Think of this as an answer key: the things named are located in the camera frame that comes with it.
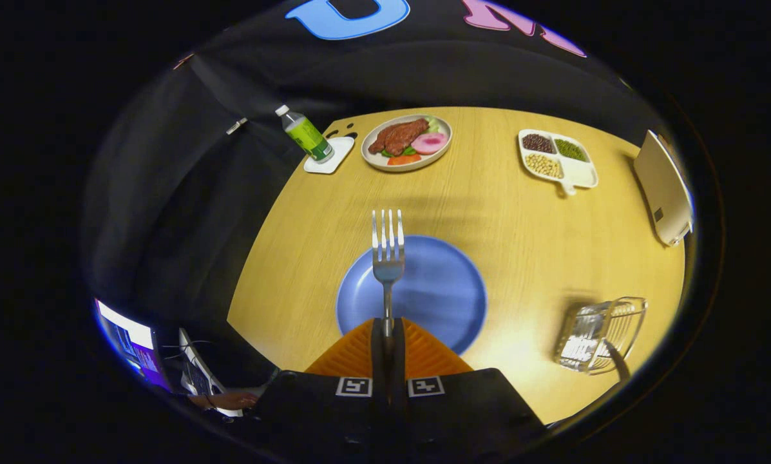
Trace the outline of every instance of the beans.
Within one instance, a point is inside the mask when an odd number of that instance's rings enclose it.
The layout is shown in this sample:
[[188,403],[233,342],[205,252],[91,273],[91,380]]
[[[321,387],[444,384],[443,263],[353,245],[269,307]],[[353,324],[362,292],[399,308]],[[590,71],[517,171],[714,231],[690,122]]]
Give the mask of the beans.
[[535,171],[535,173],[562,179],[562,169],[557,161],[553,161],[542,155],[528,155],[526,156],[526,164],[532,171]]
[[560,151],[560,155],[571,159],[579,159],[579,161],[585,161],[583,150],[580,150],[580,147],[577,145],[559,139],[554,140],[554,143],[557,144],[557,150]]
[[523,147],[526,150],[542,151],[545,153],[554,153],[554,147],[551,141],[542,135],[529,134],[523,137]]

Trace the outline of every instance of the blue letter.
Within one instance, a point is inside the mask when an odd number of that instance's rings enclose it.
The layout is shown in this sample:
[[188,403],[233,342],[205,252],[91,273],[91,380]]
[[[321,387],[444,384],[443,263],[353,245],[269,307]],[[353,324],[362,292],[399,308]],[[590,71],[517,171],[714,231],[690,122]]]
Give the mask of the blue letter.
[[329,0],[311,0],[297,6],[286,19],[300,20],[311,34],[326,41],[344,41],[362,35],[373,34],[399,23],[411,12],[406,0],[374,0],[379,11],[367,17],[348,19],[336,11]]

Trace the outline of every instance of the yellow table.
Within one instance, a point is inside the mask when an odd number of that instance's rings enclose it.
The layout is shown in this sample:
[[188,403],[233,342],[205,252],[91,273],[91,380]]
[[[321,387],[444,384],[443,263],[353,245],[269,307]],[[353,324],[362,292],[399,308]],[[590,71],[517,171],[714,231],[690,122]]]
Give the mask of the yellow table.
[[[445,155],[408,173],[363,161],[359,145],[370,130],[415,113],[451,124]],[[563,197],[558,184],[524,171],[521,129],[579,140],[599,185]],[[475,369],[499,368],[544,423],[574,414],[617,382],[615,372],[586,376],[552,360],[572,303],[648,299],[627,359],[633,372],[664,337],[680,302],[685,253],[654,235],[631,168],[635,145],[573,121],[493,108],[385,111],[335,121],[325,134],[333,130],[359,134],[352,152],[332,175],[297,168],[256,237],[230,306],[233,328],[281,368],[305,370],[340,338],[336,293],[370,247],[371,209],[383,208],[403,210],[406,234],[441,238],[477,265],[488,317],[462,358]]]

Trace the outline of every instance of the fork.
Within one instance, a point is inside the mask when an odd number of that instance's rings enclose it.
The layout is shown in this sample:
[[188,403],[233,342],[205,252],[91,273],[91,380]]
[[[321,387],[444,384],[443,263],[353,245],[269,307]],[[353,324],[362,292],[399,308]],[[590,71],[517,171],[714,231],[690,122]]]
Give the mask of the fork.
[[388,238],[385,240],[385,209],[382,209],[382,246],[377,241],[377,212],[371,211],[371,251],[374,256],[374,277],[383,285],[385,319],[383,332],[390,338],[394,329],[391,314],[391,288],[405,271],[405,240],[403,238],[403,212],[397,209],[397,247],[394,247],[394,215],[388,210]]

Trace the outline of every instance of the wire basket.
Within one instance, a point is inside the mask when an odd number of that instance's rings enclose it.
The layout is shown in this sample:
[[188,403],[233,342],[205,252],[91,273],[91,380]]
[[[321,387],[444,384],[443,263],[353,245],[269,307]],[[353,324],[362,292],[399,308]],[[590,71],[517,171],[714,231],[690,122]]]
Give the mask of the wire basket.
[[554,352],[554,360],[573,371],[591,376],[615,370],[608,340],[623,358],[632,351],[648,302],[645,298],[624,296],[614,302],[583,306],[569,313]]

